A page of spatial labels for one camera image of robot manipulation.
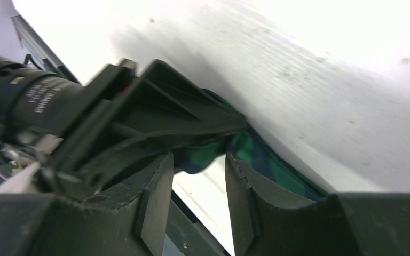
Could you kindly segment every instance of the dark green fabric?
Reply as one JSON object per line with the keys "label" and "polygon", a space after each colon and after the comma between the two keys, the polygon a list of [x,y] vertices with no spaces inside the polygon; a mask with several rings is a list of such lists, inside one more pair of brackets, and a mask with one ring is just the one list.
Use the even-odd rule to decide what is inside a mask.
{"label": "dark green fabric", "polygon": [[[228,104],[214,93],[206,92]],[[226,152],[237,154],[255,171],[298,195],[315,201],[328,195],[281,159],[251,126],[229,137],[175,150],[175,166],[187,173],[198,173]]]}

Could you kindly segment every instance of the green and navy fabric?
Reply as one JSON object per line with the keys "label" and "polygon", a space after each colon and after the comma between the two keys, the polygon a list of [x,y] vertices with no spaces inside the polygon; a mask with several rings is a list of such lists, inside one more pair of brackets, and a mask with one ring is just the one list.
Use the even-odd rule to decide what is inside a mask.
{"label": "green and navy fabric", "polygon": [[[214,93],[205,91],[228,104]],[[256,172],[298,195],[314,201],[328,195],[281,159],[251,126],[232,136],[175,150],[175,166],[187,173],[198,173],[226,152],[238,155]]]}

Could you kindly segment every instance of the brown spot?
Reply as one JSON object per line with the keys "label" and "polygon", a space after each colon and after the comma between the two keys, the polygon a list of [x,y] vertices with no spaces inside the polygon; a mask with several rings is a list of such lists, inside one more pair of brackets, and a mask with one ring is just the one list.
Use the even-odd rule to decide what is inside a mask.
{"label": "brown spot", "polygon": [[323,58],[323,57],[318,57],[318,58],[316,58],[315,60],[316,60],[318,63],[323,63],[323,62],[326,61],[326,59]]}
{"label": "brown spot", "polygon": [[410,63],[410,59],[408,58],[403,58],[400,60],[400,63],[403,65],[408,65]]}

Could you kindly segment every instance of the white table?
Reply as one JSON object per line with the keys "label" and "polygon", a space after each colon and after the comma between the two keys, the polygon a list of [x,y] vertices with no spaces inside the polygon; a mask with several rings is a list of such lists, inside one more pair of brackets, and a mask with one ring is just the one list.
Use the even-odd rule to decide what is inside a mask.
{"label": "white table", "polygon": [[[13,1],[83,83],[163,59],[328,191],[410,192],[410,1]],[[232,252],[218,169],[174,190]]]}

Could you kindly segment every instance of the folded cloth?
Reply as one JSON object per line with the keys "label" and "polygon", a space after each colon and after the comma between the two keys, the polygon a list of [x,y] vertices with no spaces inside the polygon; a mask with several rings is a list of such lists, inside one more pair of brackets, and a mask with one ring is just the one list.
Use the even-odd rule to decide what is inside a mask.
{"label": "folded cloth", "polygon": [[[230,106],[213,92],[204,91]],[[216,157],[226,152],[238,155],[256,172],[300,196],[317,201],[328,195],[326,191],[280,158],[251,126],[231,136],[174,150],[175,168],[190,174],[198,173],[210,165]]]}

